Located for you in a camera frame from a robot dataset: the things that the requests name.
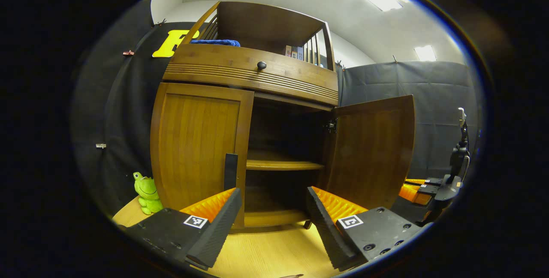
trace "gray curtain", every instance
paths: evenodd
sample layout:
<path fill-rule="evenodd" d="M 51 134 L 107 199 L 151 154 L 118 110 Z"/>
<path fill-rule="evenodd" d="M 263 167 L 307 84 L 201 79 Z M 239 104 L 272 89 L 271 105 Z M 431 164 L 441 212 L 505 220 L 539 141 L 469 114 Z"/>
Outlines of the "gray curtain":
<path fill-rule="evenodd" d="M 477 103 L 467 66 L 445 61 L 375 63 L 338 69 L 339 106 L 413 94 L 414 153 L 408 178 L 449 173 L 452 148 L 461 138 L 457 108 L 464 108 L 469 150 L 477 139 Z"/>

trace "yellow letter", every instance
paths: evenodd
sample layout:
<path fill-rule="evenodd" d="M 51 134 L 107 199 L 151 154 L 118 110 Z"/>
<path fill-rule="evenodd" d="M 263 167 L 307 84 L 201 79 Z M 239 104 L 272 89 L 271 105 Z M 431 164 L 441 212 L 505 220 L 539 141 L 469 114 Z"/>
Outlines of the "yellow letter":
<path fill-rule="evenodd" d="M 164 43 L 153 53 L 153 57 L 172 57 L 174 53 L 172 51 L 173 46 L 176 45 L 178 47 L 187 33 L 189 33 L 189 30 L 170 30 Z M 198 35 L 199 32 L 197 30 L 193 35 L 193 39 L 197 38 Z"/>

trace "door hinge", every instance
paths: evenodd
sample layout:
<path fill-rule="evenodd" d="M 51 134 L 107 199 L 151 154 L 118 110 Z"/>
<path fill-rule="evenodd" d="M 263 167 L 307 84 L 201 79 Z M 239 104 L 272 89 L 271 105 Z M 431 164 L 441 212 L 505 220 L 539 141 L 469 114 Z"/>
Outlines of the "door hinge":
<path fill-rule="evenodd" d="M 337 133 L 338 130 L 338 119 L 331 119 L 328 121 L 327 124 L 323 126 L 324 128 L 328 129 L 328 133 Z"/>

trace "orange gripper pad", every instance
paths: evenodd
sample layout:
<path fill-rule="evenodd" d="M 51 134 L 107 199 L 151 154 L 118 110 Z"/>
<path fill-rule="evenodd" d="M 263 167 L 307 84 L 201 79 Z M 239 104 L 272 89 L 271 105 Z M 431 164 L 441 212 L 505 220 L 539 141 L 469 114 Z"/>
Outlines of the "orange gripper pad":
<path fill-rule="evenodd" d="M 406 179 L 404 182 L 411 182 L 412 184 L 425 184 L 424 179 Z"/>
<path fill-rule="evenodd" d="M 330 192 L 324 191 L 315 186 L 312 186 L 312 189 L 316 192 L 316 195 L 321 200 L 324 208 L 326 208 L 326 211 L 330 215 L 330 218 L 334 224 L 338 219 L 367 211 L 367 209 L 362 206 L 349 202 L 348 200 L 336 196 L 335 194 L 331 194 Z"/>
<path fill-rule="evenodd" d="M 420 205 L 427 205 L 431 196 L 428 194 L 417 193 L 419 186 L 414 186 L 413 184 L 404 184 L 400 188 L 398 195 L 410 202 L 415 202 Z"/>
<path fill-rule="evenodd" d="M 180 212 L 207 218 L 208 221 L 212 223 L 223 205 L 225 205 L 225 202 L 227 202 L 229 196 L 233 194 L 233 191 L 235 191 L 235 188 L 225 190 L 224 192 L 220 192 L 210 196 L 209 198 L 201 200 L 200 202 L 189 205 L 180 210 Z"/>

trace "wooden shelf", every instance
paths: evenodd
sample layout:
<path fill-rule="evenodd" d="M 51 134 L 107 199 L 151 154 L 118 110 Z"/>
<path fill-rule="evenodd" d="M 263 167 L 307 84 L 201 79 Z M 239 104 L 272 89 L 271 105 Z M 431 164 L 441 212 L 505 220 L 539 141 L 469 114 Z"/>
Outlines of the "wooden shelf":
<path fill-rule="evenodd" d="M 303 170 L 321 170 L 324 165 L 310 162 L 299 161 L 283 153 L 275 151 L 262 151 L 249 149 L 247 151 L 247 170 L 259 171 L 303 171 Z"/>
<path fill-rule="evenodd" d="M 272 227 L 298 223 L 308 219 L 308 216 L 298 209 L 277 210 L 272 212 L 245 212 L 246 227 Z"/>

